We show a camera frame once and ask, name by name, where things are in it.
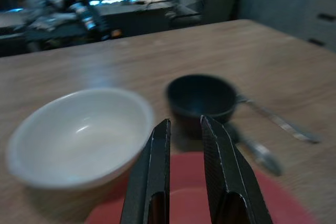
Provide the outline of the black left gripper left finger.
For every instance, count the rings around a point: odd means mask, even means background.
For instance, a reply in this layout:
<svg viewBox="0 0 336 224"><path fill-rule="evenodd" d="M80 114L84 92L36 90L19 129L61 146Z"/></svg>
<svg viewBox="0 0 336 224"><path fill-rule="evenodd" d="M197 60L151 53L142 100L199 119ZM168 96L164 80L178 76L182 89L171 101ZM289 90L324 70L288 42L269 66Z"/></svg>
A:
<svg viewBox="0 0 336 224"><path fill-rule="evenodd" d="M170 222L171 122L154 127L131 169L120 223Z"/></svg>

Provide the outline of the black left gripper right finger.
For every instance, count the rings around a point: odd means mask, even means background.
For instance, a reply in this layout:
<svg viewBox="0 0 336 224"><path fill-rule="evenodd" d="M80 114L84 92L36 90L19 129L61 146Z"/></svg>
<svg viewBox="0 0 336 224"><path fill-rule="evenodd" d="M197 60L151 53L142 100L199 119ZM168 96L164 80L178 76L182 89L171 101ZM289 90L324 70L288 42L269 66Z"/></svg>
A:
<svg viewBox="0 0 336 224"><path fill-rule="evenodd" d="M256 176L226 128L201 116L205 179L212 223L272 223Z"/></svg>

